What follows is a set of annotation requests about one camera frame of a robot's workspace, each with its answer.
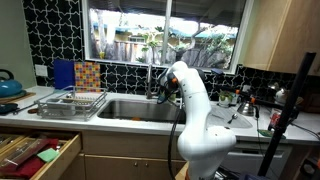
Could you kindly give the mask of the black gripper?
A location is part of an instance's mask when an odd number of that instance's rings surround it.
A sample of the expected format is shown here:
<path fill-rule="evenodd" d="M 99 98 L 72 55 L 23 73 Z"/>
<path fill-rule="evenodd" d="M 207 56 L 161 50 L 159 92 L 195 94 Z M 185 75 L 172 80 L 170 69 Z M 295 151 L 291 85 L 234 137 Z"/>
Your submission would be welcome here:
<path fill-rule="evenodd" d="M 169 100 L 168 98 L 170 97 L 171 94 L 175 93 L 175 89 L 172 88 L 168 83 L 165 83 L 163 86 L 160 87 L 160 94 L 165 95 L 165 101 Z"/>

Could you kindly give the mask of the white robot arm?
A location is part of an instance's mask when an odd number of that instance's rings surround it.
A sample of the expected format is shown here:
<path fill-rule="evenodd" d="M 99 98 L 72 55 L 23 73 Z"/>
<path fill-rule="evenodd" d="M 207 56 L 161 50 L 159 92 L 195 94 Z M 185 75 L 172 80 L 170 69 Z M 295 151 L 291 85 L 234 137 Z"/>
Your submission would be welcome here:
<path fill-rule="evenodd" d="M 207 124 L 212 107 L 199 71 L 184 61 L 175 62 L 159 77 L 180 89 L 186 123 L 177 141 L 178 152 L 189 163 L 190 180 L 213 180 L 218 167 L 236 144 L 235 133 L 224 126 Z"/>

